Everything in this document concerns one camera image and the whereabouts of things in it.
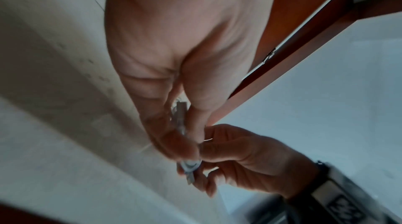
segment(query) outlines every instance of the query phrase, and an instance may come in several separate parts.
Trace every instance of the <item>metal object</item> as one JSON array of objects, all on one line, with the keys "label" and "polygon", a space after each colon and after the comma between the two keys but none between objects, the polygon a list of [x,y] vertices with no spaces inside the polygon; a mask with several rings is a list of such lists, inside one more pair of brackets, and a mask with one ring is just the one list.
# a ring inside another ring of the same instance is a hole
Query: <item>metal object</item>
[{"label": "metal object", "polygon": [[[187,103],[178,101],[176,107],[173,109],[173,120],[176,123],[176,128],[183,136],[186,135],[186,127],[184,124],[184,119],[187,112]],[[192,184],[195,182],[194,171],[201,165],[201,161],[186,160],[180,162],[181,167],[187,177],[187,183]]]}]

